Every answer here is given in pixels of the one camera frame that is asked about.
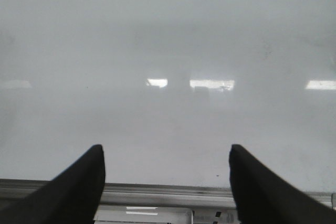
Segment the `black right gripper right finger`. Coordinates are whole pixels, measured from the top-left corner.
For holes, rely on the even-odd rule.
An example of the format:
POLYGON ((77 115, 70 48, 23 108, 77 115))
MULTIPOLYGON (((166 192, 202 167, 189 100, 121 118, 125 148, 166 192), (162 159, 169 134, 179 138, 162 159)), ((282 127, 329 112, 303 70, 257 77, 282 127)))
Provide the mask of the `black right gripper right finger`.
POLYGON ((241 223, 335 223, 335 210, 286 182, 239 144, 229 181, 241 223))

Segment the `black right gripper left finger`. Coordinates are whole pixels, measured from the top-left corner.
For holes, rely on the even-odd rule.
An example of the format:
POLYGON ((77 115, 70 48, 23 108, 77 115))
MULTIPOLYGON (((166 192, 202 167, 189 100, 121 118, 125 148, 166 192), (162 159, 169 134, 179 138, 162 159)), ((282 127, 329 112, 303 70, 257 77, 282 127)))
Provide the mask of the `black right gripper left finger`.
POLYGON ((2 209, 1 223, 94 223, 105 178, 103 147, 93 145, 46 185, 2 209))

